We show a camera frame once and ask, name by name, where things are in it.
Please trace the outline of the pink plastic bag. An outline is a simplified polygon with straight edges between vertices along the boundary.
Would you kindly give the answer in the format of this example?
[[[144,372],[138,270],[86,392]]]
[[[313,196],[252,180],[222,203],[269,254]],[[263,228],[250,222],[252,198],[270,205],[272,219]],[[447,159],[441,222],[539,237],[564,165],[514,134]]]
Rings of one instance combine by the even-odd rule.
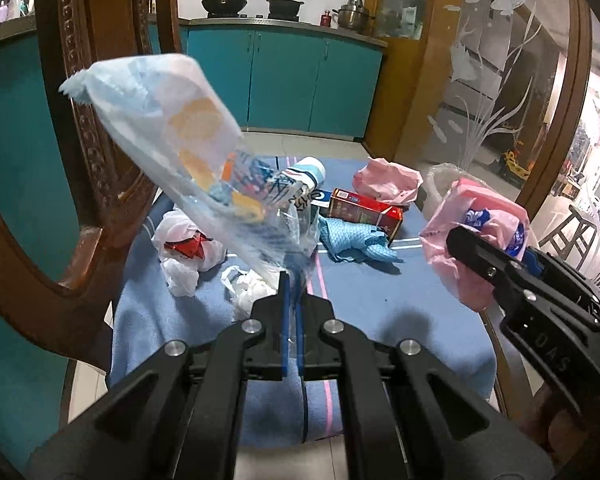
[[[452,183],[420,231],[427,263],[464,306],[480,312],[492,300],[494,275],[520,261],[530,235],[527,211],[481,183]]]

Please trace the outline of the small white bag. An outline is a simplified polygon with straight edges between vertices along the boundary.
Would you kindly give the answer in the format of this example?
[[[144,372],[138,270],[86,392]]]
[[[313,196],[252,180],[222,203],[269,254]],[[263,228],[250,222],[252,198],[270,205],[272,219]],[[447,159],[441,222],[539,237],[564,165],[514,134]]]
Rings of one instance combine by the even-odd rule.
[[[277,292],[277,289],[269,285],[257,272],[244,271],[239,266],[229,266],[223,271],[221,283],[233,306],[235,321],[245,321],[250,317],[257,300],[274,296]]]

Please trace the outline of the pink paper wrapper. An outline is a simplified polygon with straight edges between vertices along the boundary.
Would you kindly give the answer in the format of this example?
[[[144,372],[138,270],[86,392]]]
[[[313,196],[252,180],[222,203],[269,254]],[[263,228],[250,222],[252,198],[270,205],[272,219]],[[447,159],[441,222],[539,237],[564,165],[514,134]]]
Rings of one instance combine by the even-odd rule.
[[[414,203],[423,183],[418,170],[384,158],[371,158],[352,178],[352,186],[358,194],[402,208]]]

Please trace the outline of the white red plastic bag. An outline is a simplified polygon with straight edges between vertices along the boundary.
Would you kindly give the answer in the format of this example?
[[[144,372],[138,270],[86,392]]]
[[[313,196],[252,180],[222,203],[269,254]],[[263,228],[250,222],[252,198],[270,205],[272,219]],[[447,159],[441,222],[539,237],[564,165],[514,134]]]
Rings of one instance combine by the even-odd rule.
[[[201,274],[224,262],[226,248],[174,207],[158,223],[151,243],[158,252],[166,287],[174,297],[193,297]]]

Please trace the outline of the red carton box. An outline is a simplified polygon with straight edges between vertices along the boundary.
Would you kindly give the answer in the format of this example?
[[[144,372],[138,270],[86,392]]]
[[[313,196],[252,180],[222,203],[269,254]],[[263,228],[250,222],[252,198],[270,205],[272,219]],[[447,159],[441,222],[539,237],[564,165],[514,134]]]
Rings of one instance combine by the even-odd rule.
[[[342,188],[335,188],[330,194],[328,215],[351,223],[377,226],[386,233],[389,242],[394,240],[403,223],[402,208]]]

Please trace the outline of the clear blue printed plastic bag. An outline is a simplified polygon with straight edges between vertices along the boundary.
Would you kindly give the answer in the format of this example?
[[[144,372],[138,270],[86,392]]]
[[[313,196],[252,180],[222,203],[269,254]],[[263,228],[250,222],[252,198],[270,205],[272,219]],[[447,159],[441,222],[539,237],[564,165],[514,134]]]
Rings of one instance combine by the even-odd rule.
[[[242,130],[187,55],[100,61],[59,87],[93,107],[111,139],[208,237],[276,285],[301,288],[317,221],[285,198],[283,169],[252,154]]]

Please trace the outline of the blue white paper cup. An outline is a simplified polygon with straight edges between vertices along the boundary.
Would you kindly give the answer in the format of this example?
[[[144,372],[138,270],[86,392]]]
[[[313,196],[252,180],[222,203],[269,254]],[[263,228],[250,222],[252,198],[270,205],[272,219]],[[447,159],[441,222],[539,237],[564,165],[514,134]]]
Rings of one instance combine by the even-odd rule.
[[[305,157],[282,171],[286,183],[285,198],[298,211],[310,206],[311,195],[318,190],[326,179],[323,163],[315,157]]]

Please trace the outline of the teal kitchen cabinets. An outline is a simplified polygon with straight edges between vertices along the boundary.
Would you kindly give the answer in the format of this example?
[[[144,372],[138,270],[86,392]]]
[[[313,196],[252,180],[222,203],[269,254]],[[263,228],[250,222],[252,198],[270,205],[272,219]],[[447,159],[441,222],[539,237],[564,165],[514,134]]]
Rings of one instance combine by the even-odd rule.
[[[268,133],[312,132],[358,139],[366,128],[381,50],[329,32],[261,25],[185,25],[183,47],[239,125]],[[0,44],[0,213],[46,278],[73,256],[79,220],[42,79],[38,40]],[[219,277],[176,298],[151,246],[129,258],[122,307],[158,313],[189,339],[208,341],[233,319]],[[0,450],[22,467],[58,427],[67,360],[36,348],[0,320]]]

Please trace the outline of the wooden stool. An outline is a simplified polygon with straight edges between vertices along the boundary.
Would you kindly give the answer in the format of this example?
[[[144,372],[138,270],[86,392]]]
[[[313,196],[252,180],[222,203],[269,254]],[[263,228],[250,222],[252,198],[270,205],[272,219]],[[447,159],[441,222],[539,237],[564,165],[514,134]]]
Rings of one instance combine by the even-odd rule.
[[[596,235],[597,226],[592,214],[570,205],[566,218],[540,239],[539,246],[564,261],[574,254],[573,265],[580,269],[593,248]]]

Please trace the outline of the yellow toy truck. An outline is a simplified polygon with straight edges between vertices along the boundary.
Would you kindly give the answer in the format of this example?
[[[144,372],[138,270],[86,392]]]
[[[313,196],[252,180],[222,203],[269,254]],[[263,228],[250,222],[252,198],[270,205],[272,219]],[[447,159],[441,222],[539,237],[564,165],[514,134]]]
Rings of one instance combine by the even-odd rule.
[[[527,166],[521,165],[518,160],[520,149],[524,146],[521,141],[516,141],[511,150],[503,152],[498,160],[500,169],[498,175],[504,180],[518,185],[520,188],[526,183],[531,171]]]

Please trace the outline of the etched glass sliding door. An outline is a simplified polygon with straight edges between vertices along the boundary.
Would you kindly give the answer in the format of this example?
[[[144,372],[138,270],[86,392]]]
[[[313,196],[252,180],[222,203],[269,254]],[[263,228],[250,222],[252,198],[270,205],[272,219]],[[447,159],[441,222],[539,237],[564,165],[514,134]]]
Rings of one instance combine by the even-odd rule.
[[[592,66],[585,0],[428,0],[411,107],[394,159],[449,162],[535,214],[577,132]],[[531,171],[498,175],[516,141]]]

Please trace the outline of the steel stock pot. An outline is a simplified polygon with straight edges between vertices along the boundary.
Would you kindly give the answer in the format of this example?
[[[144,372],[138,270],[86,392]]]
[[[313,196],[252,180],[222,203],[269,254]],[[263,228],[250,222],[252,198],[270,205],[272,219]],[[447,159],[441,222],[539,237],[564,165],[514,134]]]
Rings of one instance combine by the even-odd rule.
[[[364,6],[363,0],[348,0],[339,9],[332,10],[332,13],[337,17],[339,28],[352,30],[357,34],[364,34],[367,26],[374,19],[370,10]]]

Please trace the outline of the glass display cabinet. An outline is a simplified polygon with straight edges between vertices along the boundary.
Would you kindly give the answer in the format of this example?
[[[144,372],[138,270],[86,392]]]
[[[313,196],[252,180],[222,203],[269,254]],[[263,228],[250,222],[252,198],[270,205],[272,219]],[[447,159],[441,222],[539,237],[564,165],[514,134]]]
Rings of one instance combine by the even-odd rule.
[[[364,3],[370,10],[368,36],[386,44],[364,143],[370,153],[389,158],[398,147],[411,107],[427,0],[364,0]]]

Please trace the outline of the small red bottle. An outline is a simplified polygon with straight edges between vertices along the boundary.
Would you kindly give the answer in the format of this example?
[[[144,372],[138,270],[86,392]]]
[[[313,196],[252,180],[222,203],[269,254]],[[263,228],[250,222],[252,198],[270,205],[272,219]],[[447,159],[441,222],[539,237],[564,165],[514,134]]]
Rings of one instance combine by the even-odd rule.
[[[326,10],[321,15],[320,26],[321,27],[325,27],[325,28],[331,28],[332,27],[332,14],[329,12],[329,10]]]

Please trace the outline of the black cooking pot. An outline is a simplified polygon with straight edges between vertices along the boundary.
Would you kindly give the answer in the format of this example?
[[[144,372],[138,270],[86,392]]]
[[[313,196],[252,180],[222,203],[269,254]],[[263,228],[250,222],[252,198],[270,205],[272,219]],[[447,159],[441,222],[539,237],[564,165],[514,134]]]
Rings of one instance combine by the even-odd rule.
[[[299,0],[268,0],[268,18],[270,20],[299,21],[299,12],[304,5]]]

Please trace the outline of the black wok with lid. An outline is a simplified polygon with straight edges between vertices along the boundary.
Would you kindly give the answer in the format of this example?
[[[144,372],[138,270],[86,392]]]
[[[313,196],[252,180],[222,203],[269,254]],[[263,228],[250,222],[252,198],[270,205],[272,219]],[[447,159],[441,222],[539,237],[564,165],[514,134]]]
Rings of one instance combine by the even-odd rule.
[[[209,18],[234,18],[247,5],[247,0],[201,0]]]

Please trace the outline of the carved wooden chair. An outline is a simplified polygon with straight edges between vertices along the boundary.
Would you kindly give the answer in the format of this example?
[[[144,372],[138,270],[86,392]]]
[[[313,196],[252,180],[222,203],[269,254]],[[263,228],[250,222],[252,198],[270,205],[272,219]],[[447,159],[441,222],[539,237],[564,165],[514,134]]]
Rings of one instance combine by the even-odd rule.
[[[156,187],[114,145],[94,110],[58,89],[97,61],[149,53],[150,23],[161,47],[180,50],[178,0],[35,0],[46,101],[80,224],[61,280],[27,256],[0,214],[1,317],[32,344],[99,370],[111,362],[105,314]]]

